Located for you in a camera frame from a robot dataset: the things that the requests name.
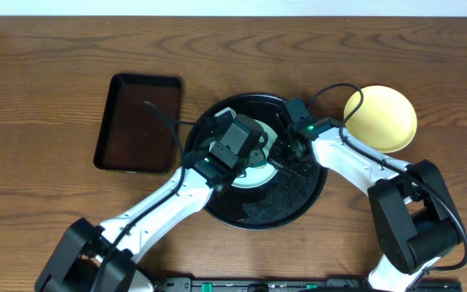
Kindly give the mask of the yellow plate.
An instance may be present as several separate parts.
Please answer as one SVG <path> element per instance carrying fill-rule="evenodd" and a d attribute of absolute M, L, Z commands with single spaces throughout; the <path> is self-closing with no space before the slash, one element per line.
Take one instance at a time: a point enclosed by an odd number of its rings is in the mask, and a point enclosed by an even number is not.
<path fill-rule="evenodd" d="M 409 145 L 418 127 L 410 101 L 397 90 L 380 85 L 365 87 L 362 93 L 362 106 L 345 124 L 349 133 L 384 153 Z"/>

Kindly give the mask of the light blue plate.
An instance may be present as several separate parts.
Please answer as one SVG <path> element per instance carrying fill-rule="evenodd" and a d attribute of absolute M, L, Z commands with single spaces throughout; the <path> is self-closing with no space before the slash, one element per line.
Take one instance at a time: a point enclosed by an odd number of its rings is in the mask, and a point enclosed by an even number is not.
<path fill-rule="evenodd" d="M 277 134 L 266 123 L 238 115 L 226 133 L 209 146 L 211 153 L 226 158 L 227 166 L 244 170 L 232 185 L 238 188 L 261 187 L 275 175 L 276 168 L 269 165 L 269 152 L 276 142 Z"/>

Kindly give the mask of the green yellow sponge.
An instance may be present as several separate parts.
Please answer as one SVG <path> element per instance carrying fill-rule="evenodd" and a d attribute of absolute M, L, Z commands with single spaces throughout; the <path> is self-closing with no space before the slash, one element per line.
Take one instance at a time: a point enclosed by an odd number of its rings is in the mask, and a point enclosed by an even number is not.
<path fill-rule="evenodd" d="M 262 161 L 259 161 L 257 163 L 255 163 L 253 165 L 253 168 L 256 168 L 256 169 L 262 169 L 265 167 L 265 165 L 267 164 L 267 161 L 266 160 L 262 160 Z"/>

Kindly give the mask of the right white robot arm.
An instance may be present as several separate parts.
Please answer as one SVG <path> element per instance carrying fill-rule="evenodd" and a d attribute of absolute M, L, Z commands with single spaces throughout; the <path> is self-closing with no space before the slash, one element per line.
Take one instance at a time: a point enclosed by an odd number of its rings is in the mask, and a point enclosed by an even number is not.
<path fill-rule="evenodd" d="M 354 137 L 345 124 L 309 114 L 280 114 L 289 151 L 317 162 L 367 195 L 383 256 L 367 280 L 371 288 L 409 291 L 459 244 L 461 217 L 439 169 L 389 157 Z"/>

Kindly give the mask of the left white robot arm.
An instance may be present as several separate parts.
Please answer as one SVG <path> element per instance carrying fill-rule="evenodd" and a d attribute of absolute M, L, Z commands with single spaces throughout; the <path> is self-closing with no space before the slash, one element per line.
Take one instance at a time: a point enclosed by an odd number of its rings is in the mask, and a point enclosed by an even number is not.
<path fill-rule="evenodd" d="M 246 178 L 263 184 L 272 147 L 259 142 L 236 152 L 223 141 L 207 139 L 187 153 L 174 175 L 158 190 L 124 213 L 92 225 L 72 223 L 37 278 L 36 291 L 152 291 L 137 268 L 147 251 L 180 221 L 197 213 L 212 195 Z"/>

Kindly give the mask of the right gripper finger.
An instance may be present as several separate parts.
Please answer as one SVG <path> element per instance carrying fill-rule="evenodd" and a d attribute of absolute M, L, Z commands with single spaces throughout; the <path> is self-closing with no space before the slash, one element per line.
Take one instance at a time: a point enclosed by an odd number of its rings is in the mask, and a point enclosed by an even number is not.
<path fill-rule="evenodd" d="M 269 157 L 267 159 L 267 163 L 272 165 L 278 172 L 283 173 L 288 177 L 304 178 L 303 175 L 296 171 L 299 166 L 299 163 L 296 161 L 278 161 Z"/>
<path fill-rule="evenodd" d="M 289 124 L 287 123 L 287 120 L 284 117 L 283 113 L 282 112 L 276 112 L 276 119 L 278 120 L 278 122 L 280 124 L 283 139 L 284 140 L 289 140 L 289 134 L 288 134 L 288 130 L 287 130 L 287 126 Z"/>

